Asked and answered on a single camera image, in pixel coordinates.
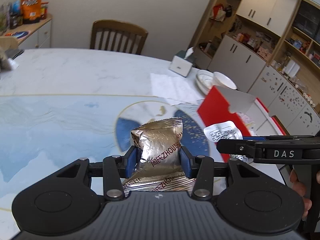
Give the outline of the person right hand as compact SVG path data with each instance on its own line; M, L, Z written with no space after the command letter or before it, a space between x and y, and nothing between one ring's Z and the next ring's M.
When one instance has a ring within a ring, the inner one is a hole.
M292 183L292 189L296 191L303 198L303 202L304 202L303 220L306 220L308 216L308 212L312 207L312 201L309 198L305 198L306 186L298 180L297 174L294 169L290 173L289 180Z

